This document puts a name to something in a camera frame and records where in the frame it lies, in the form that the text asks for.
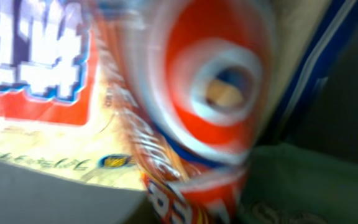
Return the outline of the beige snack bag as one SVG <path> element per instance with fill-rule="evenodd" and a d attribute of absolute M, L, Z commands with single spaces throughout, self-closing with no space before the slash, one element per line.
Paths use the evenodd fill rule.
<path fill-rule="evenodd" d="M 140 190 L 183 167 L 139 111 L 114 51 L 134 1 L 0 1 L 0 162 Z"/>

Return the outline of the red Top chocolate bar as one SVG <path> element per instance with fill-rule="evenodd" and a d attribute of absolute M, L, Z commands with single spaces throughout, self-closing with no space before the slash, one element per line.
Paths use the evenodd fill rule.
<path fill-rule="evenodd" d="M 270 1 L 91 1 L 161 223 L 230 223 L 269 95 Z"/>

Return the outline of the mint green wet wipes pack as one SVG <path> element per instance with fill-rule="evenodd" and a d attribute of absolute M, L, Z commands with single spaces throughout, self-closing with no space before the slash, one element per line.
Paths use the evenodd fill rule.
<path fill-rule="evenodd" d="M 237 218 L 240 223 L 358 224 L 358 164 L 291 144 L 257 147 Z"/>

